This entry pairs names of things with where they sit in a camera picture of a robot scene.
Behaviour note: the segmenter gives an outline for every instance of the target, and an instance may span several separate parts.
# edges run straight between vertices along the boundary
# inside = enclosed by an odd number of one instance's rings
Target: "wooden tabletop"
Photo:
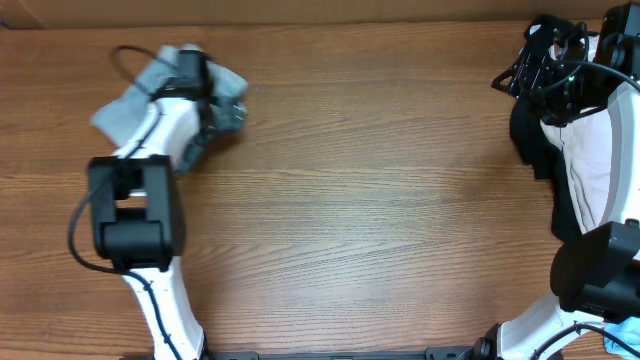
[[[150,353],[131,291],[68,253],[107,55],[196,43],[250,83],[241,136],[180,180],[184,273],[215,351],[471,345],[549,291],[551,185],[490,88],[526,22],[0,32],[0,358]],[[146,59],[126,56],[139,71]],[[77,234],[98,261],[87,216]],[[586,336],[570,359],[604,358]]]

